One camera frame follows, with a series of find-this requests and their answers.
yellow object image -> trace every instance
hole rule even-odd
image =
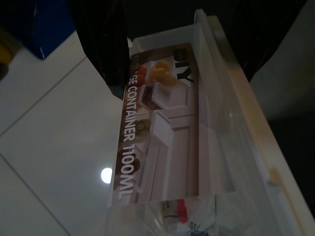
[[[177,78],[170,73],[171,65],[167,61],[160,61],[154,65],[150,73],[150,82],[159,82],[166,87],[177,84]]]

yellow object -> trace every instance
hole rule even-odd
[[[20,44],[0,26],[0,63],[8,65],[20,49]]]
[[[165,69],[167,72],[169,72],[170,71],[170,69],[171,69],[171,65],[167,62],[167,61],[160,61],[160,62],[158,62],[158,63],[156,63],[155,65],[154,65],[154,67],[155,68],[163,68],[163,69]]]
[[[177,78],[169,73],[171,66],[166,61],[160,61],[154,65],[150,73],[151,82],[159,82],[166,87],[172,87],[177,84]]]

clear plastic box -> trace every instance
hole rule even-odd
[[[197,10],[194,25],[137,38],[130,53],[187,42],[193,46],[205,88],[199,100],[203,97],[208,109],[201,117],[206,135],[212,140],[207,149],[209,163],[199,168],[212,168],[215,172],[217,163],[226,163],[228,173],[223,176],[230,176],[235,191],[216,197],[217,220],[230,224],[238,217],[243,227],[230,234],[216,229],[213,235],[315,235],[312,215],[216,17],[208,18],[202,10]],[[210,189],[205,192],[220,188],[216,186],[218,178],[220,173],[209,177],[210,183],[204,186]],[[158,221],[154,206],[128,206],[130,215],[118,220],[119,211],[110,210],[109,234],[133,235],[126,232],[142,229],[144,215],[151,214],[152,221],[145,221],[147,231],[143,235],[159,235],[154,225]],[[135,220],[139,215],[143,215],[142,220]],[[124,229],[118,227],[120,233],[111,227],[117,220],[125,225]]]

white tile floor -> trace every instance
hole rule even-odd
[[[122,102],[77,35],[45,61],[23,49],[0,101],[0,235],[103,235]]]

black fabric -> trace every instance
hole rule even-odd
[[[315,215],[315,112],[269,122],[292,174]]]

